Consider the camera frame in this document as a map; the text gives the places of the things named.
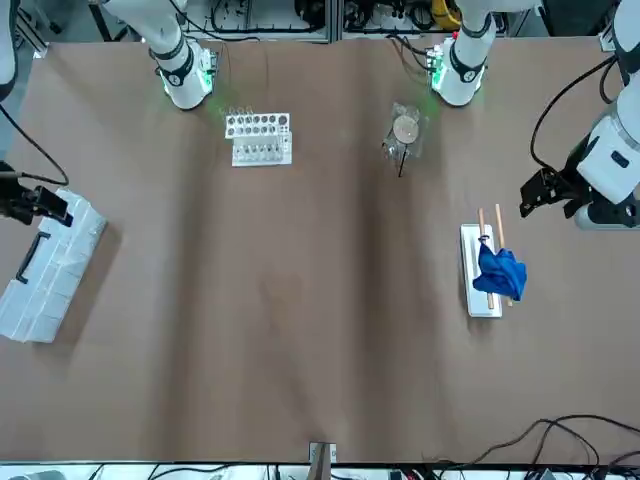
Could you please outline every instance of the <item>table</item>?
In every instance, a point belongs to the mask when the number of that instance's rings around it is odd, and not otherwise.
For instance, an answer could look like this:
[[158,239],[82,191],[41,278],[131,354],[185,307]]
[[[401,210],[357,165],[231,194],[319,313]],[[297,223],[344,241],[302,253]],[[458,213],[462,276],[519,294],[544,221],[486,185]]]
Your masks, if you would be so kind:
[[[637,236],[518,213],[534,123],[597,39],[496,41],[483,90],[433,111],[402,179],[380,144],[423,87],[389,41],[229,52],[218,100],[189,113],[144,45],[34,63],[21,122],[110,225],[56,342],[0,340],[0,458],[303,462],[325,440],[342,462],[463,462],[540,417],[640,424]],[[290,112],[293,165],[231,168],[225,105]],[[561,167],[602,109],[585,81],[539,154]],[[53,173],[21,139],[9,162]],[[496,202],[530,280],[503,319],[472,320],[459,226]],[[8,280],[35,227],[2,225]],[[604,460],[635,446],[572,425]],[[487,461],[528,462],[540,434]],[[545,462],[586,461],[563,433],[548,445]]]

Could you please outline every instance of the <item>box handle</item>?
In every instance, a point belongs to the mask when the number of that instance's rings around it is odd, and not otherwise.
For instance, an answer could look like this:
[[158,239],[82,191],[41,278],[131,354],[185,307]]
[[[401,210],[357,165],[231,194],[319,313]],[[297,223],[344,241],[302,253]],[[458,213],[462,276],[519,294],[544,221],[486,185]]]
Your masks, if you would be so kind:
[[24,257],[24,260],[22,260],[22,264],[20,265],[20,268],[18,268],[18,273],[16,273],[16,280],[18,280],[20,283],[24,283],[25,285],[27,283],[29,283],[29,280],[27,280],[22,275],[24,274],[24,271],[29,266],[29,263],[31,262],[31,259],[36,254],[36,250],[38,249],[38,244],[40,243],[40,239],[41,238],[50,238],[50,237],[51,237],[50,233],[38,232],[36,237],[33,239],[33,242],[31,242],[31,246],[29,247],[29,251],[27,252],[26,257]]

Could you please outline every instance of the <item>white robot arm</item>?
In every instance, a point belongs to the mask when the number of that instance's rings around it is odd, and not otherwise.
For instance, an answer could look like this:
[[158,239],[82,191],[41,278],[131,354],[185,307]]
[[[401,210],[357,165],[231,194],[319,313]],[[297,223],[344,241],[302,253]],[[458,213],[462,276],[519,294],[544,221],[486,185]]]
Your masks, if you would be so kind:
[[2,2],[0,6],[0,101],[4,100],[16,82],[17,63],[13,48],[13,32],[18,0]]
[[445,41],[440,82],[434,88],[449,105],[468,104],[480,88],[487,56],[496,38],[492,12],[519,12],[537,0],[456,0],[462,14],[455,41]]
[[625,84],[620,95],[569,155],[565,167],[539,170],[520,189],[522,217],[568,200],[567,218],[584,229],[640,226],[640,2],[623,0],[613,22],[616,59]]
[[[462,14],[461,29],[455,40],[447,39],[442,46],[432,87],[446,103],[461,107],[480,88],[495,39],[491,13],[527,10],[537,1],[457,0],[456,3]],[[541,205],[565,200],[568,201],[565,216],[575,216],[581,228],[640,225],[640,203],[634,196],[640,183],[639,20],[640,2],[623,0],[614,18],[613,38],[625,87],[590,134],[571,152],[562,171],[545,166],[521,188],[523,217]]]
[[[188,42],[169,0],[101,0],[112,15],[134,28],[149,45],[167,94],[182,110],[197,107],[213,88],[216,55]],[[184,7],[186,0],[174,0]]]

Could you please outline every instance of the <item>wooden stick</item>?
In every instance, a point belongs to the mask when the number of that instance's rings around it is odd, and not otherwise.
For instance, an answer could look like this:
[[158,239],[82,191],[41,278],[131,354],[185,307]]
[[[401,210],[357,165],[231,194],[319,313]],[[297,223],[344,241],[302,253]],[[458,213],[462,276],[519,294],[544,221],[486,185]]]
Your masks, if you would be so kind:
[[[480,222],[480,241],[484,244],[486,243],[484,237],[484,210],[482,208],[478,209],[478,221]],[[489,310],[493,310],[493,295],[491,293],[487,293],[487,303],[489,304]]]
[[[500,239],[500,248],[504,247],[504,230],[502,228],[502,215],[500,213],[500,205],[496,203],[496,219],[498,221],[498,238]],[[507,305],[513,307],[513,300],[507,297]]]

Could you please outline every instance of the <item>blue towel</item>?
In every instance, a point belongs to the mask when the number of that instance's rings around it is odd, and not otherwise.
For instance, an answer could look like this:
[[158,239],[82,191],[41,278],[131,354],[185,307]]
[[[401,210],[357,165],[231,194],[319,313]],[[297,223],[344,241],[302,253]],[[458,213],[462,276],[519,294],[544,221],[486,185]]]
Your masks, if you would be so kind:
[[478,266],[482,274],[473,281],[473,288],[511,297],[516,301],[522,299],[527,283],[527,266],[518,263],[511,250],[502,248],[494,255],[489,247],[481,244]]

